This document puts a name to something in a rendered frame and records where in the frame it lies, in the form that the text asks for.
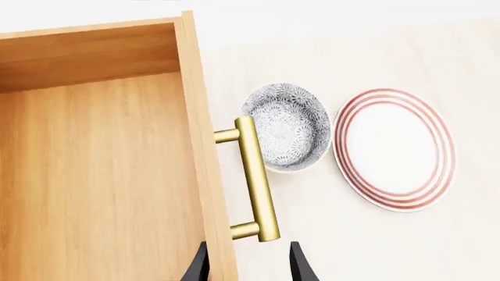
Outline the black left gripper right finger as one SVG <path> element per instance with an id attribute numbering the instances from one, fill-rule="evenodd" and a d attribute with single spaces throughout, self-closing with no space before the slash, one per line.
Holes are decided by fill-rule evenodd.
<path id="1" fill-rule="evenodd" d="M 319 281 L 298 241 L 290 242 L 289 263 L 292 281 Z"/>

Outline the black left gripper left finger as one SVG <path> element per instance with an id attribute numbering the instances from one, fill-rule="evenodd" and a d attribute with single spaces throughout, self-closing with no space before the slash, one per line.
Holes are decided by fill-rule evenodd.
<path id="1" fill-rule="evenodd" d="M 208 281 L 209 255 L 205 241 L 202 241 L 187 271 L 180 281 Z"/>

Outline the wooden drawer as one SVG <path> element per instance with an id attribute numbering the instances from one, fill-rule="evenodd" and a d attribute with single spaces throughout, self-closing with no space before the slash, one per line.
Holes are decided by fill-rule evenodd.
<path id="1" fill-rule="evenodd" d="M 0 34 L 0 281 L 238 270 L 194 15 Z"/>

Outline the grey patterned bowl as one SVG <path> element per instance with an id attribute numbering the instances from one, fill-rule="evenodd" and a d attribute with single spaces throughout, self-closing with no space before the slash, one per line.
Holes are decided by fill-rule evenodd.
<path id="1" fill-rule="evenodd" d="M 275 173 L 297 173 L 316 164 L 332 140 L 332 120 L 320 99 L 294 84 L 268 84 L 241 106 L 253 118 L 264 164 Z"/>

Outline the white plate with red rings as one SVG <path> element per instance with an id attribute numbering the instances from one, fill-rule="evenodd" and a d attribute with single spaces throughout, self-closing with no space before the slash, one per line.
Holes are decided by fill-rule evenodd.
<path id="1" fill-rule="evenodd" d="M 392 212 L 420 212 L 448 193 L 457 153 L 442 118 L 422 98 L 392 88 L 357 94 L 334 121 L 334 156 L 357 194 Z"/>

